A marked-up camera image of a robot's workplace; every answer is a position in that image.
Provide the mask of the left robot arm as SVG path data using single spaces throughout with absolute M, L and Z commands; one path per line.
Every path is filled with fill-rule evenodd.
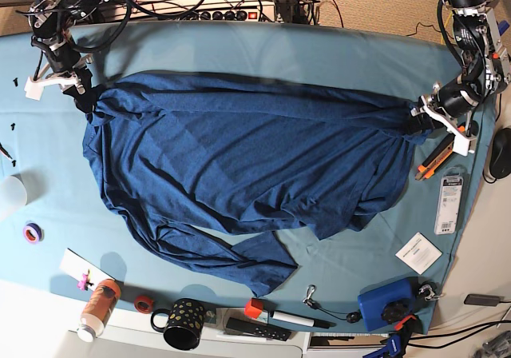
M 464 133 L 470 135 L 477 109 L 510 85 L 510 56 L 501 40 L 494 0 L 439 0 L 437 20 L 461 73 L 419 98 L 406 130 L 439 129 L 447 126 L 443 118 L 457 125 L 465 117 Z

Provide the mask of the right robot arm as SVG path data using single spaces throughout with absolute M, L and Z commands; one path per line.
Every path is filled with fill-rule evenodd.
M 78 45 L 70 28 L 76 22 L 93 16 L 98 7 L 111 0 L 37 0 L 23 15 L 32 29 L 31 46 L 40 50 L 39 63 L 28 77 L 26 97 L 40 100 L 47 86 L 56 85 L 70 96 L 75 106 L 85 114 L 92 113 L 100 94 L 92 86 L 92 73 L 87 65 L 92 55 L 109 48 L 127 26 L 132 13 L 128 6 L 117 28 L 101 43 Z

